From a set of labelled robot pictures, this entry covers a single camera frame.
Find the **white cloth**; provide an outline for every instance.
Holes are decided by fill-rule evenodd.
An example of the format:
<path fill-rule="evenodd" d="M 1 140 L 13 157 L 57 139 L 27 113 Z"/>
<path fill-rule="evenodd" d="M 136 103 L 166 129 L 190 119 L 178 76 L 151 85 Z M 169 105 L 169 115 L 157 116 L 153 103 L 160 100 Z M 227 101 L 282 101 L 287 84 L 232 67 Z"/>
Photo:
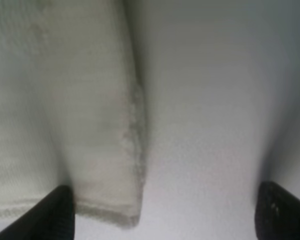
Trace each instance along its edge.
<path fill-rule="evenodd" d="M 0 218 L 60 184 L 77 213 L 133 226 L 142 96 L 118 0 L 0 0 Z"/>

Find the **white surface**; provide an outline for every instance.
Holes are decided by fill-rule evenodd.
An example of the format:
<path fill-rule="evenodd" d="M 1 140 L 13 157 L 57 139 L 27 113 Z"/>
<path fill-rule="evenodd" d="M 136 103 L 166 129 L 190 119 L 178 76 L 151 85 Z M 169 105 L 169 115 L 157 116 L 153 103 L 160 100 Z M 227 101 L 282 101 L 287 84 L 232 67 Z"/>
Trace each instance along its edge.
<path fill-rule="evenodd" d="M 256 239 L 259 160 L 297 58 L 293 2 L 143 1 L 150 143 L 141 221 L 124 231 L 78 218 L 76 239 Z"/>

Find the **knit texture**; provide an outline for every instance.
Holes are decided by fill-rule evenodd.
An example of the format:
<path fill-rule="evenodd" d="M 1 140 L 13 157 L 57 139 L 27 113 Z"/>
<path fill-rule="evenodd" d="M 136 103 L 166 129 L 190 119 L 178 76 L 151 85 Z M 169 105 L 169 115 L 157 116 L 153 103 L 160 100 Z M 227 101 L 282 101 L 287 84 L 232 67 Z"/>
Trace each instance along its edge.
<path fill-rule="evenodd" d="M 76 212 L 137 224 L 142 94 L 118 0 L 0 0 L 0 218 L 60 184 Z"/>

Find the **cloth fold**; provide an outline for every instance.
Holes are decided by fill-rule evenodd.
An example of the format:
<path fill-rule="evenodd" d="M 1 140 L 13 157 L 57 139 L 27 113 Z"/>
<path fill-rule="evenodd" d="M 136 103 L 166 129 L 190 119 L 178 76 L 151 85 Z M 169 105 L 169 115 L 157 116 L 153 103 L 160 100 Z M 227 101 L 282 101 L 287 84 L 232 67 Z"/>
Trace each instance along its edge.
<path fill-rule="evenodd" d="M 0 0 L 0 218 L 60 184 L 77 213 L 137 224 L 144 127 L 117 0 Z"/>

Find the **black object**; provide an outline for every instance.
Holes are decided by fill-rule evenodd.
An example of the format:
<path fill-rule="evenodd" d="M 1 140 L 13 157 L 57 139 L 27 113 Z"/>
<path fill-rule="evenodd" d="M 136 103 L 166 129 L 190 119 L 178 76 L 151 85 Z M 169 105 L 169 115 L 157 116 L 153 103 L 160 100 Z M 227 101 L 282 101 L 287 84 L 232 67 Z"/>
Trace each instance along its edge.
<path fill-rule="evenodd" d="M 259 240 L 300 240 L 300 200 L 274 182 L 263 182 L 254 222 Z"/>
<path fill-rule="evenodd" d="M 0 232 L 0 240 L 73 240 L 74 235 L 73 193 L 70 187 L 59 186 Z"/>

